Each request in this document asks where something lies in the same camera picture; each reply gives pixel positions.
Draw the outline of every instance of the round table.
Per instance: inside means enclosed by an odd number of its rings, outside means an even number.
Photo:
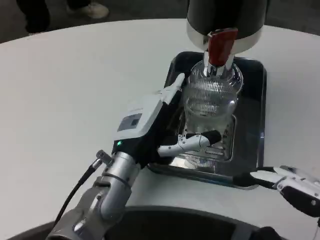
[[[239,54],[268,73],[265,166],[320,177],[319,46],[319,36],[265,26],[260,41]],[[130,100],[161,89],[182,51],[198,51],[184,19],[85,25],[0,44],[1,239],[56,217],[96,152],[111,152]],[[130,206],[208,211],[272,226],[291,240],[312,239],[316,229],[316,219],[263,187],[246,191],[144,169],[132,190]]]

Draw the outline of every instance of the red handle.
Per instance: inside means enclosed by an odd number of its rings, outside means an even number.
[[[237,28],[226,28],[211,33],[208,45],[211,65],[220,67],[226,64],[237,34]]]

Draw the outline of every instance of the black cylindrical machine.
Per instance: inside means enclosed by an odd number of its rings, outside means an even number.
[[[210,32],[237,28],[231,53],[250,49],[257,43],[264,25],[269,0],[188,0],[187,33],[202,50]]]

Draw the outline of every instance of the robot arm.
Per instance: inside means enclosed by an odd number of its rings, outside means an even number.
[[[260,167],[233,178],[240,187],[260,185],[277,190],[297,210],[320,217],[320,180],[295,167]]]
[[[184,74],[180,74],[171,86],[129,106],[118,127],[112,157],[97,154],[98,162],[104,162],[107,168],[83,194],[78,205],[58,218],[48,240],[103,239],[121,220],[140,169],[162,157],[174,157],[221,140],[218,131],[165,135],[171,116],[180,104],[184,80]]]

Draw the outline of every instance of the black cable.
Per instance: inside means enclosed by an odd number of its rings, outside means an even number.
[[[78,191],[78,189],[85,183],[85,181],[96,171],[97,168],[95,168],[93,166],[93,164],[91,164],[88,169],[85,171],[85,173],[82,175],[82,177],[80,178],[80,180],[78,181],[78,183],[74,186],[74,188],[72,189],[72,191],[70,192],[69,196],[66,198],[66,200],[64,201],[63,206],[61,207],[58,215],[56,216],[56,219],[54,221],[53,227],[55,225],[57,225],[57,223],[60,221],[62,215],[64,214],[68,204],[70,203],[71,199],[73,198],[73,196],[75,195],[75,193]]]

